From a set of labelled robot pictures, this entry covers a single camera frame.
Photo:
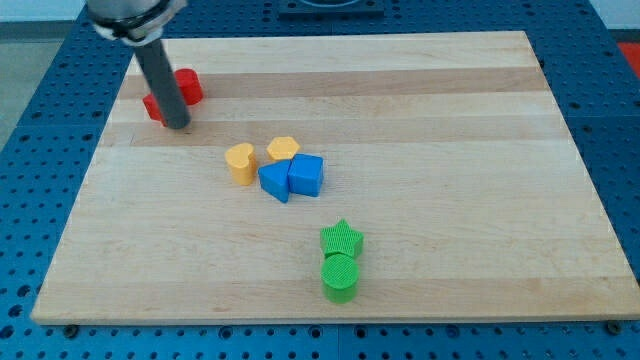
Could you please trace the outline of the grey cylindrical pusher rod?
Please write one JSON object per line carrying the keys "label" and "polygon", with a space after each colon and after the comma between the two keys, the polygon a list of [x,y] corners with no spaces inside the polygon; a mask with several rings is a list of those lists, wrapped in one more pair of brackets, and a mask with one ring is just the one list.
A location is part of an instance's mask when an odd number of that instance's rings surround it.
{"label": "grey cylindrical pusher rod", "polygon": [[167,127],[185,128],[191,116],[161,40],[135,47],[134,54]]}

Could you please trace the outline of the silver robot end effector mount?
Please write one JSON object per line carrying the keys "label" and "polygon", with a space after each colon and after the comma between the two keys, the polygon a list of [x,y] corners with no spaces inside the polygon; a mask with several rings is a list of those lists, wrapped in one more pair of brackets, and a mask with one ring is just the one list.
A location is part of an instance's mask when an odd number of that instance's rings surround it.
{"label": "silver robot end effector mount", "polygon": [[164,26],[187,5],[187,0],[86,0],[99,35],[136,47],[159,39]]}

